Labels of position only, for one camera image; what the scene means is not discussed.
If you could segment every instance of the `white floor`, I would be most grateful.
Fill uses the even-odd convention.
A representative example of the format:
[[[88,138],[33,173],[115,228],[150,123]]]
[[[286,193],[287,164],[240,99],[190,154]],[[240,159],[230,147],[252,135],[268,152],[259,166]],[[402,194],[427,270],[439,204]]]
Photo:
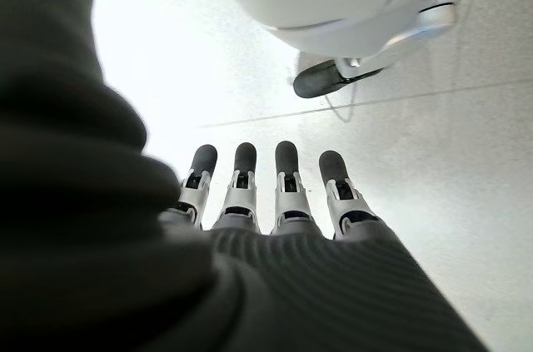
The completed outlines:
[[[206,218],[235,148],[257,147],[261,228],[274,149],[295,142],[313,213],[332,228],[318,157],[339,151],[371,207],[496,351],[533,345],[533,0],[464,0],[461,24],[380,76],[326,98],[291,89],[298,52],[232,0],[96,0],[110,86],[147,124],[147,153],[181,173],[219,151]]]

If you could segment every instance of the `black rubber pad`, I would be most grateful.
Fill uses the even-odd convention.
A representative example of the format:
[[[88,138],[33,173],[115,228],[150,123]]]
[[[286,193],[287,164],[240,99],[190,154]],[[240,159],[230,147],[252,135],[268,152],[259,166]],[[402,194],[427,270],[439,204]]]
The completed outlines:
[[[290,141],[282,141],[276,147],[276,173],[292,175],[298,171],[298,150]]]
[[[319,166],[324,186],[331,179],[335,181],[344,181],[344,179],[348,178],[344,159],[342,159],[341,154],[336,151],[326,151],[322,153],[322,155],[320,155]]]
[[[208,171],[209,175],[213,177],[217,158],[217,149],[214,146],[206,144],[198,148],[191,164],[191,168],[194,169],[194,176],[202,176],[203,171]]]
[[[256,171],[257,151],[253,144],[243,142],[235,151],[234,171],[248,173]]]

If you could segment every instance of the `ribbed fabric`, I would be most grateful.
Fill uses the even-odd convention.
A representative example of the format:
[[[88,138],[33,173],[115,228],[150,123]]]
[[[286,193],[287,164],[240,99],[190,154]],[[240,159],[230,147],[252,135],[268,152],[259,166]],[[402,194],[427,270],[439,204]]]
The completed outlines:
[[[486,350],[399,242],[211,233],[260,272],[294,350]]]

